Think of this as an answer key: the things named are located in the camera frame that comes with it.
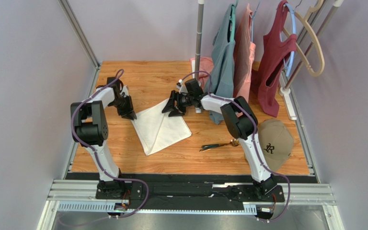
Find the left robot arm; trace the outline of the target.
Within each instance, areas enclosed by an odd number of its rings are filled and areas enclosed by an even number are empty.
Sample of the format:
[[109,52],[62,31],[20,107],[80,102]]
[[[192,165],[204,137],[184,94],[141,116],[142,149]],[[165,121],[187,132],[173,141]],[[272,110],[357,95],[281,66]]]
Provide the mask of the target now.
[[109,106],[115,107],[121,118],[137,118],[128,87],[118,77],[109,77],[107,84],[99,86],[90,98],[70,105],[71,134],[89,152],[99,170],[96,198],[122,199],[128,194],[127,187],[107,143],[109,127],[104,110]]

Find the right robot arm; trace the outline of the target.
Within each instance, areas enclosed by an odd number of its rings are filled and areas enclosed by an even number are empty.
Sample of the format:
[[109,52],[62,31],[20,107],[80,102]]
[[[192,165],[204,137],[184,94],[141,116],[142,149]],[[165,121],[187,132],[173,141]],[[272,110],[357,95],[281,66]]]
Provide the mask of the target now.
[[254,181],[254,193],[258,198],[270,196],[277,183],[266,163],[258,138],[258,120],[246,100],[224,98],[204,92],[197,80],[185,82],[186,92],[171,91],[162,113],[169,117],[183,116],[190,106],[219,113],[223,116],[228,132],[242,146]]

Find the white cloth napkin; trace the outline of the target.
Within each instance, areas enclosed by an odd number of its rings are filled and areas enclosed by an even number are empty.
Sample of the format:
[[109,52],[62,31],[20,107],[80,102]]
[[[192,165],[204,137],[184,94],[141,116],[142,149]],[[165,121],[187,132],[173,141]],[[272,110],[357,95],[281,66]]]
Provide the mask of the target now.
[[137,113],[132,121],[145,155],[159,152],[192,135],[188,125],[181,116],[169,117],[162,110],[167,99],[159,104]]

